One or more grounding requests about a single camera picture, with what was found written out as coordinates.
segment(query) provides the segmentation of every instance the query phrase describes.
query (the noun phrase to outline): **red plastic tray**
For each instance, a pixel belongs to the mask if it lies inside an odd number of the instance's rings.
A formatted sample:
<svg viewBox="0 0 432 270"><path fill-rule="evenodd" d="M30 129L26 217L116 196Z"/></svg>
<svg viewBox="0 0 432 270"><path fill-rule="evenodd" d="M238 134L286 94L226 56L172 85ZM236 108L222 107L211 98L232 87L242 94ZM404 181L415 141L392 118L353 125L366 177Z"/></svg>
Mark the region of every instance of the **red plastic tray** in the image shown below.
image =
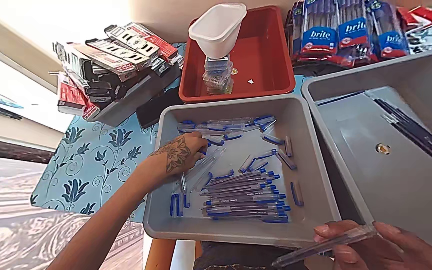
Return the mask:
<svg viewBox="0 0 432 270"><path fill-rule="evenodd" d="M203 81L206 56L196 41L189 38L179 87L181 100L192 103L234 100L286 94L294 89L296 82L278 7L249 9L229 54L237 69L237 74L231 76L232 93L208 94Z"/></svg>

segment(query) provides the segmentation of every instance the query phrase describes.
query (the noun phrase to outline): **blue floral tablecloth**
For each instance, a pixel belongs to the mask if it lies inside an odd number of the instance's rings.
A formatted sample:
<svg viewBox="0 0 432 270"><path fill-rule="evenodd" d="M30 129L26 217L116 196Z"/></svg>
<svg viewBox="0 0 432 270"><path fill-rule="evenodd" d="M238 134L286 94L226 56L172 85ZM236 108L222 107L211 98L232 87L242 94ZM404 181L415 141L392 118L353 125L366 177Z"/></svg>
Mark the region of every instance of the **blue floral tablecloth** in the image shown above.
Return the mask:
<svg viewBox="0 0 432 270"><path fill-rule="evenodd" d="M185 43L173 46L184 55ZM295 76L295 95L301 95L301 86L308 78ZM166 89L179 83L178 78ZM141 128L136 114L116 128L76 116L33 191L31 205L83 214L96 212L154 151L157 130L158 124ZM141 223L144 208L143 200L128 220Z"/></svg>

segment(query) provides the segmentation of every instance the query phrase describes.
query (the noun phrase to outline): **gray plastic tray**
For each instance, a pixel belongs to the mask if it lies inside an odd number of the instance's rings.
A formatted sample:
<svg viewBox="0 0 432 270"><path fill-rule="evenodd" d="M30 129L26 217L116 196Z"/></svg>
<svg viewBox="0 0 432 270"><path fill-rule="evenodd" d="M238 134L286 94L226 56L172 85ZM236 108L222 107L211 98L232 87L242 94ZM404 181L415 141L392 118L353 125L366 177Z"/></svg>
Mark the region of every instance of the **gray plastic tray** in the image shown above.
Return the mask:
<svg viewBox="0 0 432 270"><path fill-rule="evenodd" d="M368 89L432 132L432 51L312 78L302 87L363 220L402 227L432 244L432 158L364 94L316 104ZM390 145L390 154L378 153L378 143Z"/></svg>
<svg viewBox="0 0 432 270"><path fill-rule="evenodd" d="M278 166L271 161L275 172L282 172L283 184L290 191L291 182L299 182L304 206L297 207L286 193L291 206L287 224L264 223L259 220L211 220L202 216L204 198L191 194L191 208L184 216L171 218L169 213L172 183L167 183L148 194L143 225L154 238L189 239L246 244L303 247L313 242L313 228L331 220L340 220L333 191L316 139L315 129L307 102L293 94L273 95L238 100L218 101L168 107L161 114L156 148L178 135L176 124L183 120L201 123L207 120L251 117L271 114L277 118L274 135L291 137L294 162L298 170ZM231 169L237 171L248 154L260 152L276 145L261 140L258 130L246 132L242 138L225 143L223 161L215 168L217 173Z"/></svg>
<svg viewBox="0 0 432 270"><path fill-rule="evenodd" d="M124 98L117 102L111 102L105 107L94 118L93 122L98 121L112 127L118 126L126 118L134 114L136 108L149 101L180 75L181 70L177 65L170 66L162 77L159 77L154 71L150 71L146 77L128 90Z"/></svg>

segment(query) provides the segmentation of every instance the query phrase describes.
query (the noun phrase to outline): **floor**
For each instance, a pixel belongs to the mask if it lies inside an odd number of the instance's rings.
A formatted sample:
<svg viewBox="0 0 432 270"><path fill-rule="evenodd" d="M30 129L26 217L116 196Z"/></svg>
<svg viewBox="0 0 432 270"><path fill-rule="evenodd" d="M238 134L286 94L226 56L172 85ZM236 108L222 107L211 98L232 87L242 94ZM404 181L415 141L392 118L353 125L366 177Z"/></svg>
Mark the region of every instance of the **floor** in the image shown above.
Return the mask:
<svg viewBox="0 0 432 270"><path fill-rule="evenodd" d="M45 269L89 218L29 204L45 166L0 158L0 270ZM141 224L125 224L101 269L143 269Z"/></svg>

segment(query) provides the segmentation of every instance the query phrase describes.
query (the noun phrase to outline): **hand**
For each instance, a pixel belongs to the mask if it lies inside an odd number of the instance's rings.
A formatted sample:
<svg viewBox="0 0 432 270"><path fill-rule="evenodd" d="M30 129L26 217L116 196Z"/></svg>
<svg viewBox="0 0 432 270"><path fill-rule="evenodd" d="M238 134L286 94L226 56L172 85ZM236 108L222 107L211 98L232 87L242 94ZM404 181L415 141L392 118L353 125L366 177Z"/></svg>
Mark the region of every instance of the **hand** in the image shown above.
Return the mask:
<svg viewBox="0 0 432 270"><path fill-rule="evenodd" d="M432 270L432 246L411 232L382 222L373 222L382 236L374 236L334 249L335 270ZM322 242L358 227L352 220L328 222L314 229L314 240Z"/></svg>
<svg viewBox="0 0 432 270"><path fill-rule="evenodd" d="M193 168L205 157L207 149L208 141L201 138L200 132L186 133L151 153L138 168L147 166L163 178L177 175Z"/></svg>

